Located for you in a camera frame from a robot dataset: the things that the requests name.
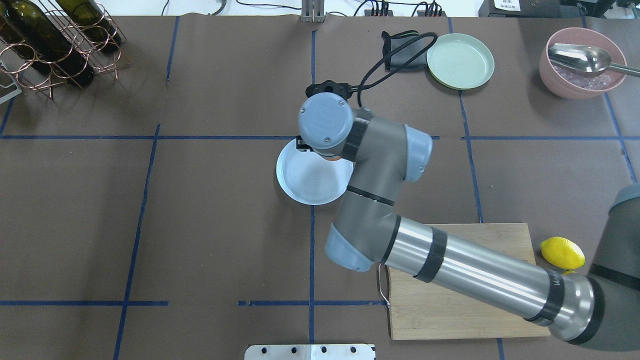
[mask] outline white plate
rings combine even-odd
[[[295,201],[308,205],[338,199],[347,190],[352,173],[352,162],[328,161],[312,151],[298,151],[295,140],[282,149],[276,163],[282,190]]]
[[[438,37],[427,51],[429,71],[441,84],[456,90],[476,88],[489,80],[495,63],[489,48],[466,34]]]

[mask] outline black cable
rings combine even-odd
[[[227,0],[222,0],[222,3],[220,4],[220,8],[217,9],[216,12],[211,13],[210,15],[211,16],[215,16],[215,15],[221,13],[222,10],[224,10],[226,6],[227,6]]]
[[[246,5],[246,6],[273,6],[275,8],[287,8],[287,9],[293,9],[293,10],[302,10],[302,8],[296,8],[293,6],[289,6],[289,5],[278,5],[278,4],[249,4],[249,3],[242,3],[240,2],[240,0],[236,0],[236,2],[240,5]]]
[[[162,12],[160,13],[160,16],[164,15],[164,10],[166,9],[167,5],[169,5],[169,0],[166,0],[166,3],[164,3],[164,6],[162,7]]]
[[[385,0],[385,2],[389,3],[389,4],[394,4],[394,5],[414,5],[414,6],[418,5],[418,3],[398,3],[398,2],[395,2],[395,1],[387,1],[387,0]]]
[[[371,76],[371,74],[373,74],[380,67],[380,65],[384,64],[387,59],[391,58],[391,56],[393,56],[393,55],[397,54],[398,52],[402,51],[405,47],[413,44],[414,42],[416,42],[416,41],[418,41],[418,40],[420,40],[422,38],[426,38],[426,37],[433,37],[433,39],[431,40],[431,42],[427,46],[425,46],[422,50],[420,50],[416,55],[413,55],[413,57],[411,57],[409,60],[404,62],[398,68],[396,68],[393,71],[389,72],[387,75],[383,76],[381,79],[377,80],[375,83],[370,84],[370,85],[366,85],[366,86],[364,85],[364,83],[367,81],[367,79],[369,79],[369,76]],[[429,50],[429,48],[431,48],[431,46],[433,46],[433,44],[435,44],[436,40],[438,40],[438,35],[436,35],[436,33],[420,34],[420,35],[416,36],[415,38],[405,42],[402,45],[400,45],[399,47],[396,47],[393,51],[389,52],[387,55],[384,55],[384,57],[382,57],[382,59],[380,59],[380,61],[378,61],[375,65],[373,65],[373,67],[367,72],[367,74],[364,76],[364,78],[362,78],[362,81],[358,85],[358,90],[357,90],[358,91],[358,106],[362,107],[362,90],[367,90],[367,89],[370,89],[370,88],[380,84],[381,82],[383,82],[384,80],[388,79],[389,77],[391,77],[396,72],[402,70],[407,65],[411,64],[411,62],[413,62],[413,60],[417,59],[420,55],[426,53],[426,51]]]
[[[442,16],[442,6],[436,3],[435,0],[429,7],[429,16]]]
[[[389,16],[389,3],[382,0],[382,16]]]
[[[426,1],[421,1],[418,5],[415,6],[415,8],[413,8],[413,12],[411,13],[411,16],[413,17],[415,15],[415,13],[418,11],[418,8],[420,7],[420,5],[424,5],[424,11],[426,12],[428,9],[429,4],[427,4]]]
[[[360,5],[356,9],[356,11],[353,13],[353,16],[358,15],[358,11],[364,6],[364,4],[368,3],[369,1],[372,2],[372,3],[376,2],[375,0],[365,0],[365,1],[363,1],[362,3],[360,3]],[[371,13],[373,14],[373,4],[371,4]]]

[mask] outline ice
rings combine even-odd
[[[566,67],[562,67],[554,63],[551,65],[553,65],[554,69],[565,80],[583,89],[604,90],[611,83],[611,78],[607,74],[600,74],[598,76],[588,76],[588,74],[579,74],[577,72],[567,69]]]

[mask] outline wine bottle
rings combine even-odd
[[[120,35],[93,0],[56,0],[56,2],[76,24],[82,27],[88,26],[82,32],[89,41],[103,44],[109,38],[108,34],[111,35],[109,42],[100,49],[103,53],[113,53],[118,49],[116,44],[122,44]]]
[[[2,40],[5,44],[19,44],[24,41],[20,34],[16,33],[14,29],[6,23],[4,17],[2,17],[3,6],[0,4],[0,40]],[[29,46],[13,46],[11,48],[15,52],[16,55],[20,59],[31,61],[31,67],[33,67],[37,72],[41,73],[45,77],[48,77],[51,74],[51,66],[49,64],[42,63],[38,60],[34,60],[33,49]]]
[[[95,75],[86,58],[77,52],[62,32],[42,10],[28,0],[0,0],[7,23],[40,55],[54,62],[54,72],[67,78],[67,83],[87,87]]]

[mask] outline silver robot arm segment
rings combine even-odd
[[[298,124],[318,154],[356,163],[325,247],[337,264],[364,272],[384,263],[547,326],[574,345],[640,349],[638,184],[618,196],[589,275],[561,275],[395,214],[402,181],[418,180],[426,167],[429,135],[352,110],[332,93],[307,99]]]

